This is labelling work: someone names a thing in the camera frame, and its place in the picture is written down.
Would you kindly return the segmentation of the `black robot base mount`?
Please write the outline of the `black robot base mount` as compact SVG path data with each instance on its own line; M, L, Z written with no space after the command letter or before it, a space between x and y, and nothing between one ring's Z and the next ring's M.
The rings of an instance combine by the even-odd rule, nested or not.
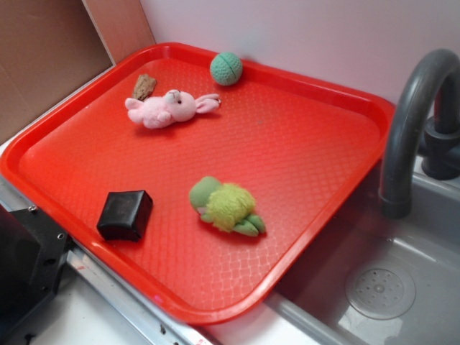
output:
M58 293L70 238L44 211L1 208L1 343Z

